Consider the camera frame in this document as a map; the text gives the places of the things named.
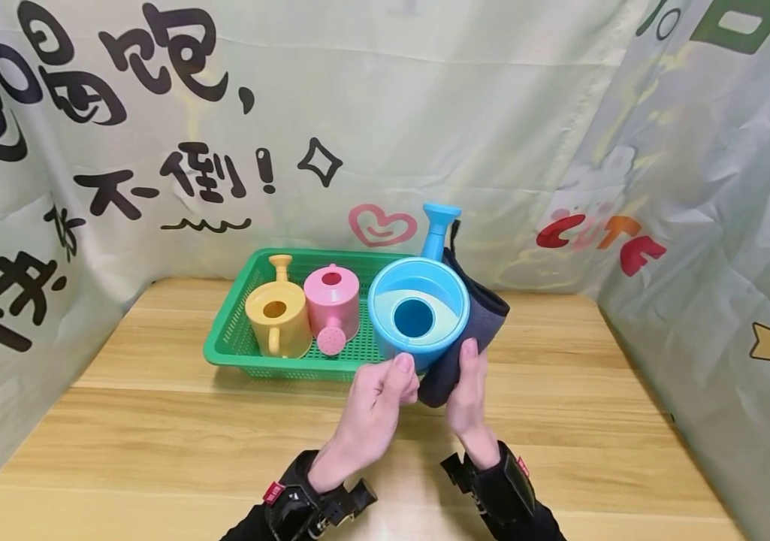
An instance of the table surface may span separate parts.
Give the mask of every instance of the table surface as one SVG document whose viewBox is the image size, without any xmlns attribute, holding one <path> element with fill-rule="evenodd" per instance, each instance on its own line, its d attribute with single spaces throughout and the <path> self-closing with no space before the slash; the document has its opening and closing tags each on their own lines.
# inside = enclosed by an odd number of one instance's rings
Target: table surface
<svg viewBox="0 0 770 541">
<path fill-rule="evenodd" d="M 202 343 L 229 289 L 163 280 L 0 472 L 0 539 L 216 541 L 303 449 L 349 387 L 254 380 Z M 594 303 L 505 295 L 489 349 L 488 421 L 522 455 L 569 541 L 742 541 Z M 365 472 L 379 502 L 328 539 L 491 539 L 438 462 L 442 410 L 404 409 Z"/>
</svg>

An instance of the green plastic basket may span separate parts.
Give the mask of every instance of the green plastic basket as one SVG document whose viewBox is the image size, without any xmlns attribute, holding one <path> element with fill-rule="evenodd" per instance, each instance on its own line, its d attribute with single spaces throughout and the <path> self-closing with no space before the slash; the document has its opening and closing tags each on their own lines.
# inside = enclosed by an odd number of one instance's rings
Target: green plastic basket
<svg viewBox="0 0 770 541">
<path fill-rule="evenodd" d="M 276 270 L 267 260 L 276 254 L 292 256 L 288 279 L 301 287 L 306 276 L 331 263 L 357 274 L 361 283 L 361 329 L 337 357 L 322 353 L 314 340 L 310 351 L 302 358 L 264 357 L 259 351 L 243 306 L 255 287 L 276 279 Z M 213 321 L 210 334 L 204 341 L 204 358 L 219 366 L 237 366 L 252 377 L 351 381 L 358 366 L 381 360 L 373 338 L 373 324 L 367 315 L 370 284 L 388 263 L 403 257 L 408 256 L 307 249 L 261 249 L 255 252 L 237 275 Z"/>
</svg>

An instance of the fingernail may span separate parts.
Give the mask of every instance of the fingernail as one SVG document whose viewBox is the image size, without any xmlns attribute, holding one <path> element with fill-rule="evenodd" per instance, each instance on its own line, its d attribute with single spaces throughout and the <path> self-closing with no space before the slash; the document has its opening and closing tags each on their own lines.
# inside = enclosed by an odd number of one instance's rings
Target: fingernail
<svg viewBox="0 0 770 541">
<path fill-rule="evenodd" d="M 463 353 L 465 355 L 477 355 L 478 354 L 478 341 L 475 338 L 469 338 L 463 342 Z"/>
<path fill-rule="evenodd" d="M 394 363 L 397 364 L 397 368 L 402 372 L 408 374 L 412 371 L 412 356 L 408 353 L 400 353 L 397 358 L 394 359 Z"/>
</svg>

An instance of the pink heart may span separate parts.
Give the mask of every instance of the pink heart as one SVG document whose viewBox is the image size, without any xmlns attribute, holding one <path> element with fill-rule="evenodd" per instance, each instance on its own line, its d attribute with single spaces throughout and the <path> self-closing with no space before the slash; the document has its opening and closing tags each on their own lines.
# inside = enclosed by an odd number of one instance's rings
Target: pink heart
<svg viewBox="0 0 770 541">
<path fill-rule="evenodd" d="M 376 225 L 379 227 L 379 229 L 384 229 L 391 225 L 391 223 L 405 222 L 406 231 L 392 238 L 387 238 L 394 234 L 392 230 L 385 229 L 384 231 L 377 231 L 372 227 L 368 227 L 366 230 L 364 230 L 361 228 L 361 224 L 358 222 L 358 217 L 360 217 L 363 212 L 372 212 L 373 215 L 375 215 Z M 404 241 L 411 239 L 412 236 L 418 232 L 418 222 L 415 221 L 415 219 L 411 216 L 404 212 L 397 212 L 396 214 L 386 215 L 385 211 L 381 210 L 379 205 L 371 203 L 358 205 L 349 211 L 349 226 L 351 226 L 355 236 L 357 236 L 357 238 L 360 239 L 363 244 L 366 244 L 369 247 L 393 246 L 394 244 L 404 243 Z M 371 235 L 383 240 L 370 240 L 367 235 Z"/>
</svg>

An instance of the pink watering can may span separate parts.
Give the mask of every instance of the pink watering can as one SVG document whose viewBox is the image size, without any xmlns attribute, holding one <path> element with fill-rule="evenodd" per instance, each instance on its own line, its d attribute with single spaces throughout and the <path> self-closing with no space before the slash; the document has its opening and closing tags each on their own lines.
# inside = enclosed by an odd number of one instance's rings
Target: pink watering can
<svg viewBox="0 0 770 541">
<path fill-rule="evenodd" d="M 361 283 L 355 273 L 331 263 L 307 276 L 303 283 L 310 330 L 326 355 L 339 355 L 361 325 Z"/>
</svg>

